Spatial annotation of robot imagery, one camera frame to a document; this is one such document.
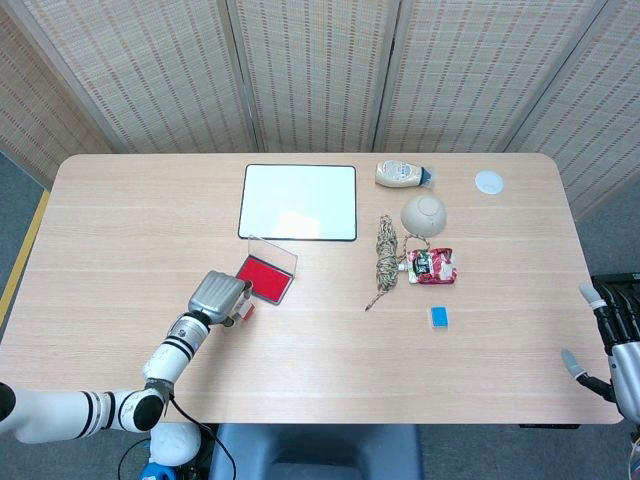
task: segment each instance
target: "robotic arm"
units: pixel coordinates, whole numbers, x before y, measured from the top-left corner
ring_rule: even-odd
[[[580,292],[596,316],[611,383],[589,376],[568,350],[562,351],[562,359],[578,383],[616,403],[627,420],[640,425],[640,306],[622,291],[596,287],[583,283]]]
[[[251,314],[251,287],[250,282],[209,272],[189,300],[189,311],[169,328],[144,366],[142,390],[34,392],[0,383],[0,434],[12,431],[23,443],[43,443],[88,437],[109,428],[151,430],[210,326],[230,327]]]

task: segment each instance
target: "white lid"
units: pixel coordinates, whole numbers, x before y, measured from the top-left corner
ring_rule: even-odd
[[[497,195],[504,189],[504,180],[493,170],[482,170],[476,175],[476,187],[487,195]]]

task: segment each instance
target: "black cable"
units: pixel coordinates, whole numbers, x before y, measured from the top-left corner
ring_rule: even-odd
[[[129,452],[133,450],[134,447],[137,447],[138,445],[140,445],[142,442],[148,442],[149,440],[150,440],[149,438],[143,438],[142,440],[138,440],[136,443],[134,443],[129,448],[127,448],[127,451],[122,454],[122,456],[120,457],[120,462],[118,463],[118,480],[122,480],[120,470],[122,470],[122,463],[124,462],[124,459],[127,458],[127,455],[129,454]]]
[[[182,410],[182,408],[180,407],[180,405],[178,405],[178,402],[176,402],[176,399],[174,397],[171,397],[171,404],[175,407],[176,410],[178,410],[178,412],[180,412],[180,414],[184,418],[198,425],[201,429],[203,429],[205,432],[207,432],[211,436],[212,440],[214,440],[218,445],[220,445],[220,448],[222,448],[224,453],[229,458],[229,461],[231,462],[231,467],[233,468],[233,480],[236,480],[236,461],[233,459],[233,457],[229,453],[229,450],[227,450],[227,447],[224,446],[224,443],[222,443],[220,439],[216,436],[216,434],[213,433],[213,430],[211,430],[211,428],[206,426],[205,424],[200,423],[199,421],[191,417],[187,412]]]

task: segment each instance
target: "gray carpet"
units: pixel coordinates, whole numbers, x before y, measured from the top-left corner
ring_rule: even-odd
[[[42,189],[0,158],[0,288],[15,260]],[[640,188],[626,191],[578,228],[592,273],[640,271]],[[629,423],[578,430],[532,430],[498,425],[424,426],[428,480],[624,480]],[[115,479],[118,460],[144,436],[101,432],[83,440],[23,445],[0,437],[0,479]],[[148,450],[137,446],[123,464],[123,479],[137,479]],[[252,480],[242,477],[238,480]]]

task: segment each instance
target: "yellow floor strip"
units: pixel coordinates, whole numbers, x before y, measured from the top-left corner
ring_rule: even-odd
[[[27,263],[27,257],[29,257],[29,252],[31,251],[33,242],[36,239],[36,234],[38,233],[38,228],[40,228],[40,222],[42,221],[42,215],[44,215],[44,209],[47,206],[48,200],[49,192],[45,190],[42,194],[42,197],[40,197],[38,207],[33,214],[33,218],[31,219],[31,225],[29,225],[29,230],[27,230],[27,234],[24,236],[22,246],[20,247],[20,251],[18,252],[18,256],[16,258],[16,262],[13,264],[11,274],[9,275],[9,280],[7,280],[7,285],[4,287],[4,292],[2,293],[2,298],[0,298],[0,327],[2,327],[4,317],[7,316],[9,304],[11,303],[13,294],[16,291],[16,287],[18,286],[18,281],[20,280],[20,275],[22,275],[22,270],[24,270],[24,266]]]

